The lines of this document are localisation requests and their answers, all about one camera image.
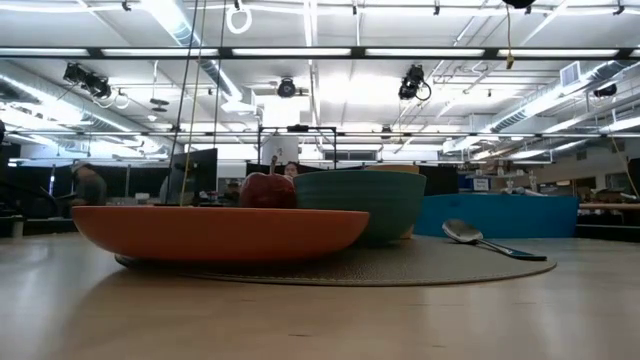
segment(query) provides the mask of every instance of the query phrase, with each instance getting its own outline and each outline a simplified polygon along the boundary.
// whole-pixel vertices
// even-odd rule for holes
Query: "blue container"
[[[578,198],[501,194],[425,196],[414,234],[446,236],[442,223],[460,219],[485,238],[573,237]]]

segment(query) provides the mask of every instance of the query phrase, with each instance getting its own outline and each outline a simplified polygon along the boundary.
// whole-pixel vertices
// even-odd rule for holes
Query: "red apple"
[[[293,182],[274,173],[277,160],[277,156],[271,158],[269,175],[252,173],[247,176],[240,189],[240,206],[280,209],[296,207]]]

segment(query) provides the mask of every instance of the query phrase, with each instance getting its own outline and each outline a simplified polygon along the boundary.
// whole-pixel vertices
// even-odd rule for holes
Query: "green bowl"
[[[415,224],[426,181],[418,174],[363,170],[321,171],[293,179],[300,209],[368,212],[369,224],[358,243],[374,246],[395,242]]]

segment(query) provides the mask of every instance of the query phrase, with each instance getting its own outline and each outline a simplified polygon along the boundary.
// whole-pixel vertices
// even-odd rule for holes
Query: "spoon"
[[[529,261],[546,261],[547,257],[543,255],[534,255],[528,252],[515,250],[508,248],[506,246],[498,245],[483,239],[483,235],[480,230],[474,228],[473,226],[463,222],[462,220],[452,219],[447,220],[442,224],[442,230],[444,230],[445,234],[452,238],[453,240],[468,245],[477,245],[483,244],[486,245],[497,252],[508,256],[510,258],[518,259],[518,260],[529,260]]]

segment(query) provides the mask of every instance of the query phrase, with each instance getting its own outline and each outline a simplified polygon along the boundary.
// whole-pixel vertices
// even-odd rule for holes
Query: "woven placemat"
[[[352,247],[322,259],[282,265],[221,266],[116,256],[129,268],[212,280],[322,286],[448,285],[511,279],[553,269],[554,261],[522,261],[492,250],[414,236],[393,247]]]

